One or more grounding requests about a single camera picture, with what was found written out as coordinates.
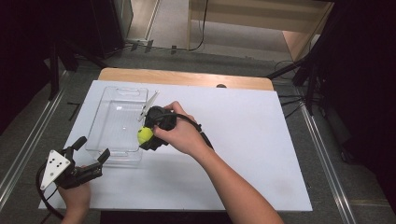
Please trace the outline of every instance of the gray floor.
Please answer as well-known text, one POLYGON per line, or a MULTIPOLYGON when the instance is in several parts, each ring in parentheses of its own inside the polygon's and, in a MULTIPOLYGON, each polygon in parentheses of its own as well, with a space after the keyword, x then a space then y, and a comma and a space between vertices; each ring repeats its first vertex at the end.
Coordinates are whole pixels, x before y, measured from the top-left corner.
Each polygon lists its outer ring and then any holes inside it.
MULTIPOLYGON (((154 38, 154 43, 161 43, 161 40, 165 45, 166 41, 171 41, 173 38, 168 38, 165 34, 161 35, 160 31, 156 31, 157 35, 155 35, 154 30, 155 26, 151 34, 151 37, 157 36, 154 38)), ((226 41, 221 45, 213 43, 214 48, 206 48, 211 49, 207 52, 179 51, 174 55, 166 49, 152 49, 149 53, 145 53, 144 48, 138 48, 135 51, 126 49, 114 54, 111 58, 105 60, 105 63, 120 68, 147 68, 264 77, 272 73, 275 67, 279 69, 288 64, 288 62, 284 62, 276 65, 277 62, 290 59, 285 54, 287 50, 285 49, 284 40, 277 38, 279 32, 268 31, 267 34, 273 35, 267 36, 268 41, 263 44, 263 51, 269 50, 272 53, 265 53, 264 58, 249 56, 254 54, 249 54, 252 51, 248 47, 243 46, 240 49, 245 48, 246 53, 235 55, 232 48, 224 48, 224 46, 233 46, 233 40, 230 40, 231 42, 226 41), (276 40, 277 44, 270 41, 271 39, 276 40)), ((37 144, 32 147, 32 155, 27 160, 21 177, 16 182, 6 204, 1 210, 0 223, 39 223, 47 214, 47 211, 37 209, 39 198, 35 192, 35 172, 45 160, 49 150, 60 148, 64 145, 73 127, 75 118, 69 119, 75 107, 69 105, 68 102, 82 103, 92 81, 97 79, 100 73, 100 70, 91 62, 80 60, 79 63, 80 67, 76 73, 68 73, 69 82, 63 85, 63 98, 49 120, 47 128, 39 137, 37 144)), ((292 76, 293 73, 290 72, 274 80, 273 83, 279 95, 295 94, 295 88, 288 79, 292 76)), ((2 153, 2 157, 0 157, 1 179, 6 177, 9 167, 17 158, 25 140, 34 128, 36 121, 47 104, 49 93, 50 88, 47 86, 37 94, 34 100, 26 106, 3 135, 0 136, 0 152, 2 153)), ((297 105, 284 106, 285 115, 289 114, 297 105)), ((331 128, 319 114, 317 108, 315 108, 314 113, 323 142, 352 206, 357 223, 396 223, 396 217, 391 211, 380 187, 377 185, 375 176, 365 167, 349 165, 342 161, 340 147, 333 137, 331 128)), ((290 116, 287 119, 287 123, 314 211, 309 213, 280 213, 281 216, 286 223, 343 223, 302 111, 298 110, 290 116)), ((91 211, 86 223, 99 223, 99 220, 100 213, 91 211)), ((47 223, 59 223, 59 220, 51 217, 47 223)))

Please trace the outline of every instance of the floor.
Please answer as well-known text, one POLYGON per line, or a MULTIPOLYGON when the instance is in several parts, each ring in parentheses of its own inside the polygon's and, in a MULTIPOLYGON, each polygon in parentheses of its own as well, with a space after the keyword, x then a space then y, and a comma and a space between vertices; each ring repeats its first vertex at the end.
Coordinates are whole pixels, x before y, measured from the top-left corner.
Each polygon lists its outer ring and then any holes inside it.
MULTIPOLYGON (((152 49, 152 52, 149 53, 145 52, 144 47, 135 51, 125 50, 107 59, 106 63, 125 68, 259 77, 264 77, 291 63, 281 32, 211 22, 205 26, 205 44, 201 49, 194 53, 179 52, 171 56, 167 48, 171 48, 172 45, 177 45, 178 48, 187 47, 185 36, 187 21, 181 19, 185 16, 186 2, 188 1, 161 0, 148 36, 144 36, 146 33, 140 33, 140 37, 134 38, 130 34, 130 38, 133 40, 138 39, 141 43, 153 40, 154 47, 166 49, 152 49)), ((202 26, 202 23, 194 24, 191 45, 200 41, 199 25, 202 26)), ((9 186, 5 186, 4 182, 0 186, 1 193, 4 192, 4 189, 13 188, 9 195, 2 194, 0 223, 37 223, 47 214, 46 211, 37 211, 39 199, 33 188, 35 170, 46 157, 49 148, 58 148, 67 139, 68 130, 73 127, 75 117, 72 115, 76 109, 69 103, 83 101, 92 80, 97 78, 99 72, 100 70, 92 63, 80 61, 78 71, 69 74, 70 78, 67 79, 69 84, 64 90, 64 97, 55 105, 55 113, 52 114, 46 123, 47 126, 44 126, 37 136, 39 141, 29 142, 26 139, 29 139, 31 131, 36 128, 36 121, 40 119, 42 111, 48 105, 46 100, 49 94, 48 86, 37 94, 5 133, 0 136, 0 151, 2 153, 0 179, 2 180, 7 179, 9 168, 15 158, 20 158, 18 153, 26 148, 31 150, 26 152, 28 156, 21 173, 11 172, 11 175, 19 176, 19 179, 17 178, 17 181, 9 186)), ((278 94, 295 94, 296 88, 290 82, 290 78, 293 76, 294 73, 291 71, 273 81, 278 94)), ((297 108, 297 105, 285 105, 283 107, 285 115, 297 108)), ((323 173, 322 163, 318 159, 318 149, 310 135, 311 130, 307 127, 304 111, 300 109, 287 119, 287 123, 301 163, 314 212, 281 213, 286 223, 396 223, 396 216, 376 184, 375 176, 362 166, 350 165, 342 160, 340 147, 334 140, 331 128, 320 115, 317 107, 314 112, 314 120, 323 147, 326 147, 332 168, 353 212, 354 221, 345 222, 339 215, 334 202, 335 196, 329 185, 331 182, 328 182, 328 178, 323 173)), ((97 211, 91 211, 87 217, 87 223, 99 222, 100 214, 97 211)), ((59 223, 59 221, 51 217, 47 223, 59 223)))

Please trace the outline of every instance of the clear plastic tray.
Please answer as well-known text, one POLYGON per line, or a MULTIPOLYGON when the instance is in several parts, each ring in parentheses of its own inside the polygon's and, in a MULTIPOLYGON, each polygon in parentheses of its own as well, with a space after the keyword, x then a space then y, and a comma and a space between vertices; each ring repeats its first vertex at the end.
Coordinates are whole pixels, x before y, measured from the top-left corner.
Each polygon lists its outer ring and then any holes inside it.
POLYGON ((137 131, 143 121, 137 119, 148 99, 147 89, 106 87, 86 144, 87 151, 98 158, 108 148, 106 164, 136 165, 142 159, 137 131))

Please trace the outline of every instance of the yellow-green ball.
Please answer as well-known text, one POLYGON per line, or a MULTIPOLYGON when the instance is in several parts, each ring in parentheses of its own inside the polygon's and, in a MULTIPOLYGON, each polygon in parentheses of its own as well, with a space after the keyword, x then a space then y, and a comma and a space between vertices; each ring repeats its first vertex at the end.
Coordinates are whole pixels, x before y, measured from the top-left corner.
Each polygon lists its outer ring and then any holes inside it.
POLYGON ((154 133, 150 128, 141 127, 140 130, 137 132, 137 141, 139 142, 139 145, 147 142, 152 137, 152 135, 154 135, 154 133))

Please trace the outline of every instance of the white mounting plate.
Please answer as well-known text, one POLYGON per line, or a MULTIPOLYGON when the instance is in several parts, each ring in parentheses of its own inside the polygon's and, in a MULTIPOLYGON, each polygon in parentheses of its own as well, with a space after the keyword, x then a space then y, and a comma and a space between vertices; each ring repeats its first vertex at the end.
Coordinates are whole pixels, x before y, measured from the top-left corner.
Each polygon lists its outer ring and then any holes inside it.
POLYGON ((41 190, 46 189, 70 165, 70 161, 59 152, 51 150, 46 171, 41 181, 41 190))

